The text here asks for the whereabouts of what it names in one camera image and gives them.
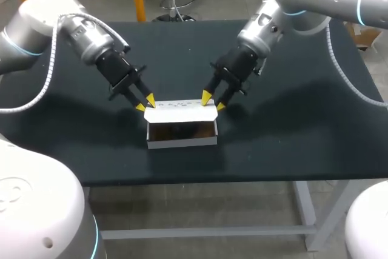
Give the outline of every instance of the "open box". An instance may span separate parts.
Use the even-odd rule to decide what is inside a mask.
[[[217,116],[212,99],[157,101],[144,112],[148,149],[217,145]]]

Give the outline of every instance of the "white coiled cable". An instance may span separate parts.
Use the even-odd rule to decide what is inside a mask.
[[[363,101],[373,104],[374,106],[380,106],[380,107],[388,107],[388,103],[382,103],[381,101],[373,100],[370,99],[368,96],[363,95],[348,79],[348,77],[345,75],[345,73],[342,71],[340,65],[337,62],[337,59],[335,58],[334,51],[333,51],[333,46],[332,46],[332,39],[330,36],[330,25],[328,24],[326,26],[326,41],[327,41],[327,48],[329,49],[329,55],[330,58],[332,59],[334,67],[337,69],[339,75],[342,77],[342,79],[345,81],[345,83],[349,86],[350,89],[358,97],[360,97]]]
[[[83,17],[83,18],[88,19],[90,21],[93,21],[93,22],[97,23],[99,26],[101,26],[102,28],[106,29],[111,35],[116,37],[121,42],[121,44],[124,47],[129,47],[128,43],[116,31],[114,31],[106,23],[104,23],[103,21],[100,21],[98,18],[95,18],[92,15],[89,15],[87,13],[81,13],[81,12],[60,14],[58,16],[58,20],[55,22],[54,27],[53,27],[53,36],[52,36],[52,44],[51,44],[50,62],[48,64],[49,68],[48,68],[48,71],[47,71],[47,77],[46,77],[46,80],[44,81],[43,88],[38,93],[38,95],[33,100],[31,100],[29,103],[24,104],[23,106],[14,107],[12,109],[0,109],[0,113],[22,112],[23,110],[26,110],[26,109],[29,109],[30,107],[33,107],[45,95],[47,89],[49,88],[48,86],[50,85],[51,78],[53,76],[54,63],[55,63],[55,54],[56,54],[56,39],[58,37],[59,23],[61,22],[61,19],[66,17],[66,16],[80,16],[80,17]]]

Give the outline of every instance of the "box flap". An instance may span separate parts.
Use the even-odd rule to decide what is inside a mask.
[[[156,108],[147,106],[144,118],[151,124],[156,123],[186,123],[190,121],[214,121],[218,116],[214,100],[206,106],[200,99],[157,101]]]

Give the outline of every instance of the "concrete floor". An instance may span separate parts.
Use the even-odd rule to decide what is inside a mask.
[[[133,0],[80,0],[104,21],[136,21]],[[145,0],[147,20],[165,13],[162,0]],[[197,20],[247,19],[261,0],[196,0],[181,10]],[[19,0],[0,4],[0,27]],[[388,67],[368,65],[384,99],[388,99]],[[329,197],[334,181],[312,181],[316,208]],[[102,230],[162,227],[239,226],[300,223],[288,182],[177,184],[94,188],[90,199]],[[307,253],[301,236],[218,237],[107,241],[109,258],[266,258],[345,259],[344,219],[326,248]]]

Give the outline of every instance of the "black table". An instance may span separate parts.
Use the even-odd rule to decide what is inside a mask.
[[[127,59],[146,64],[144,81],[157,100],[200,99],[210,61],[235,45],[245,21],[112,24],[132,45]],[[338,62],[367,96],[381,97],[344,26],[332,22]],[[83,185],[388,177],[388,113],[343,83],[324,32],[286,35],[218,118],[218,146],[147,150],[142,113],[59,42],[52,84],[34,108],[3,115],[13,143],[62,161]],[[41,89],[46,53],[28,72],[5,76],[2,107],[20,106]]]

